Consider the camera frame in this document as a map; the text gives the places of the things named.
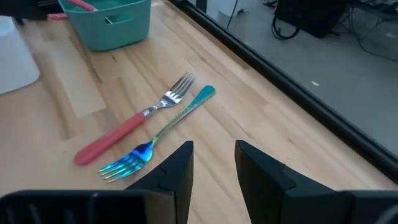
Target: gray floor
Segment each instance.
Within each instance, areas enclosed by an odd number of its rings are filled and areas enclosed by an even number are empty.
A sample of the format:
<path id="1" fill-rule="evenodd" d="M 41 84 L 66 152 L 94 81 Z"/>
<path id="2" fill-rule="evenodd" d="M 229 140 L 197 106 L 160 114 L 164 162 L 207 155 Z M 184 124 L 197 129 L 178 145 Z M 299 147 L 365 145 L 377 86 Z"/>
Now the gray floor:
<path id="1" fill-rule="evenodd" d="M 245 8 L 246 12 L 232 18 L 230 32 L 398 155 L 397 62 L 366 53 L 347 34 L 318 39 L 301 31 L 294 39 L 277 40 L 271 34 L 273 9 L 260 0 L 246 0 Z M 360 10 L 353 18 L 361 35 L 376 22 L 374 16 Z M 228 22 L 221 14 L 215 19 L 223 26 Z M 294 31 L 288 24 L 281 24 L 281 28 L 283 34 Z M 382 24 L 368 35 L 364 45 L 398 59 L 397 36 L 398 24 Z"/>

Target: wooden countertop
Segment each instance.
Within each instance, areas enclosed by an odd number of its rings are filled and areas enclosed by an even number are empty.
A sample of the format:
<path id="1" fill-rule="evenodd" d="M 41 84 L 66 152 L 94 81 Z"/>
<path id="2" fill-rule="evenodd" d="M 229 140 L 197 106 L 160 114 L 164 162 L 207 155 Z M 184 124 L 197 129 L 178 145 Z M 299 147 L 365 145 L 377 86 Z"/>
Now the wooden countertop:
<path id="1" fill-rule="evenodd" d="M 123 189 L 193 140 L 190 223 L 249 223 L 235 171 L 236 139 L 333 189 L 396 189 L 166 0 L 153 1 L 145 41 L 110 52 L 87 50 L 68 22 L 29 22 L 22 32 L 42 74 L 32 85 L 0 95 L 0 195 Z M 189 69 L 197 79 L 182 104 L 160 111 L 88 166 L 72 162 L 83 146 L 156 103 Z M 102 181 L 100 167 L 147 142 L 204 85 L 217 94 L 158 143 L 145 168 L 115 184 Z"/>

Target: iridescent fork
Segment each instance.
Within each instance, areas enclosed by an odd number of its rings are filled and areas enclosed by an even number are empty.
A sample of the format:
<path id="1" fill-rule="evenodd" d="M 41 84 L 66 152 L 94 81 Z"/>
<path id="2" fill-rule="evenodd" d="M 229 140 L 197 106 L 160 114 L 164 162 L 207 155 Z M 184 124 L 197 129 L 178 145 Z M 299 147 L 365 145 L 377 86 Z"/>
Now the iridescent fork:
<path id="1" fill-rule="evenodd" d="M 101 176 L 105 175 L 104 180 L 108 180 L 108 183 L 115 182 L 123 179 L 138 170 L 140 170 L 151 158 L 155 143 L 175 124 L 177 124 L 187 114 L 201 105 L 204 101 L 212 97 L 216 93 L 216 90 L 212 86 L 205 86 L 199 94 L 193 99 L 193 101 L 178 114 L 171 122 L 160 130 L 155 137 L 144 144 L 138 145 L 129 154 L 125 155 L 118 161 L 107 165 L 100 169 L 98 172 Z"/>
<path id="2" fill-rule="evenodd" d="M 177 105 L 182 97 L 186 94 L 195 79 L 193 72 L 189 71 L 181 77 L 174 86 L 166 92 L 160 101 L 150 108 L 129 118 L 122 125 L 116 129 L 108 132 L 104 136 L 95 140 L 84 149 L 80 150 L 75 155 L 75 162 L 79 165 L 86 165 L 100 156 L 104 151 L 109 149 L 112 145 L 116 144 L 125 135 L 129 134 L 132 130 L 142 124 L 146 118 L 153 114 L 160 108 L 170 108 Z"/>

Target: teal plastic bin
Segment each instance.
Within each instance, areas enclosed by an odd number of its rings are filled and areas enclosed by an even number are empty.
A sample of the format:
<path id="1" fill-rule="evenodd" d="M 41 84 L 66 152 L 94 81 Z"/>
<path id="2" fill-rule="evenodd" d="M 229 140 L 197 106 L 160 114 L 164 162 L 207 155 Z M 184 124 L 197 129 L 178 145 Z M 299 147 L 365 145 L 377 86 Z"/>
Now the teal plastic bin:
<path id="1" fill-rule="evenodd" d="M 65 0 L 59 2 L 80 39 L 91 50 L 111 50 L 148 36 L 150 0 L 85 0 L 97 8 L 94 12 Z"/>

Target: blue-green fork handle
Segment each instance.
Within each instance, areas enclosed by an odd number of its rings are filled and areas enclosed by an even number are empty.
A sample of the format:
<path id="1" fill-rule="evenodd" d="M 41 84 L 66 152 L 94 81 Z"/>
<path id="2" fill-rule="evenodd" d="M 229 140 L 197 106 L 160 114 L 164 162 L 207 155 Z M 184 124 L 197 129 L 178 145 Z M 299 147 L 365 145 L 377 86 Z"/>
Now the blue-green fork handle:
<path id="1" fill-rule="evenodd" d="M 155 144 L 157 140 L 159 140 L 170 128 L 172 128 L 175 124 L 177 124 L 182 118 L 184 118 L 187 114 L 193 111 L 195 108 L 200 106 L 207 99 L 212 97 L 216 93 L 216 89 L 210 85 L 205 86 L 200 90 L 199 94 L 193 99 L 193 101 L 179 113 L 173 120 L 170 121 L 162 130 L 160 130 L 152 140 L 152 144 Z"/>

